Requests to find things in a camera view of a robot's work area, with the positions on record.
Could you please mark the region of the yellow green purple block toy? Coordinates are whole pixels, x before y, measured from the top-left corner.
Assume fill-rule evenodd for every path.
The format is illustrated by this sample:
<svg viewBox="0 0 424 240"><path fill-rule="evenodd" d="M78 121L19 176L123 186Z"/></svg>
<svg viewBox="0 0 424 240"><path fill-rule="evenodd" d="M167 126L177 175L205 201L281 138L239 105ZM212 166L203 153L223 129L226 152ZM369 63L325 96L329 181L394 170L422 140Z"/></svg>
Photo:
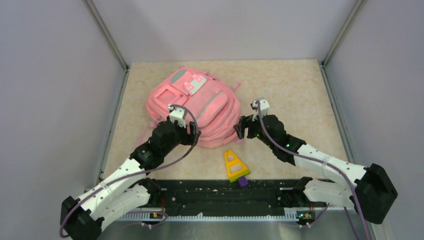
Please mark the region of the yellow green purple block toy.
<svg viewBox="0 0 424 240"><path fill-rule="evenodd" d="M247 188L249 185L247 175L251 170L233 151L228 150L223 156L229 182L238 182L242 189Z"/></svg>

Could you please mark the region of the pink student backpack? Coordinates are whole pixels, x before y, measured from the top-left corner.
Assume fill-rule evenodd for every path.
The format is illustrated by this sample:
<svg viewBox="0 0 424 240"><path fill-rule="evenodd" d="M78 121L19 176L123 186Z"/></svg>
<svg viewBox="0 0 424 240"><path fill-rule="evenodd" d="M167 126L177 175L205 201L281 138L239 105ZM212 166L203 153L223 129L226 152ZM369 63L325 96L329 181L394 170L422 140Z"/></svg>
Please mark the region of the pink student backpack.
<svg viewBox="0 0 424 240"><path fill-rule="evenodd" d="M181 66L149 94L146 109L152 118L151 127L164 121L169 105L186 107L195 117L201 135L198 145L217 148L236 141L234 125L242 115L241 103L235 91L241 85L237 81L228 86L217 76Z"/></svg>

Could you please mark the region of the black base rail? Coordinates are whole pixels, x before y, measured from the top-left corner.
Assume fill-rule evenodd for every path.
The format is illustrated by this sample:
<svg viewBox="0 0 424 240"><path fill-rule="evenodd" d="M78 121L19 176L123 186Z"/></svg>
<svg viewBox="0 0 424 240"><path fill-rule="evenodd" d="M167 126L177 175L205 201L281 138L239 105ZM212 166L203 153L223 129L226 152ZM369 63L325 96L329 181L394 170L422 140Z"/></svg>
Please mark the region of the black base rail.
<svg viewBox="0 0 424 240"><path fill-rule="evenodd" d="M298 179L250 179L247 187L228 180L152 180L157 191L130 211L143 221L167 213L169 221L297 221L327 202L309 201Z"/></svg>

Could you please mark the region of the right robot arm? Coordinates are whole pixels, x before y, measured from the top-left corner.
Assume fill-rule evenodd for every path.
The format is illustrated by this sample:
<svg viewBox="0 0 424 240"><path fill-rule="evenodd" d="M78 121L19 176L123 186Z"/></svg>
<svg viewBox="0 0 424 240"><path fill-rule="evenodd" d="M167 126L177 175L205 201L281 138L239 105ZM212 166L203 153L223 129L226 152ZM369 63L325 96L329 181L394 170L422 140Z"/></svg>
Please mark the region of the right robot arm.
<svg viewBox="0 0 424 240"><path fill-rule="evenodd" d="M299 189L293 192L293 200L299 206L326 202L354 208L366 221L380 225L398 197L382 166L353 164L319 151L288 134L275 115L241 116L233 128L239 139L262 141L278 160L320 173L328 179L327 182L311 178L302 180Z"/></svg>

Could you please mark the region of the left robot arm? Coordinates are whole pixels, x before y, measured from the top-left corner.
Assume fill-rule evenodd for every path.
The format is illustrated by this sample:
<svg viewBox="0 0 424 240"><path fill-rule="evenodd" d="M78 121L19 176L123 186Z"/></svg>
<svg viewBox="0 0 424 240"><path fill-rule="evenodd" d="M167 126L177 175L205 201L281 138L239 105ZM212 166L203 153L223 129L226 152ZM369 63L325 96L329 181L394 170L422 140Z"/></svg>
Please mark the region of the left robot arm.
<svg viewBox="0 0 424 240"><path fill-rule="evenodd" d="M136 207L154 207L160 202L160 187L147 175L165 168L165 156L178 145L197 144L201 132L197 123L179 126L160 122L151 137L139 145L109 177L91 190L61 205L61 238L96 240L114 221Z"/></svg>

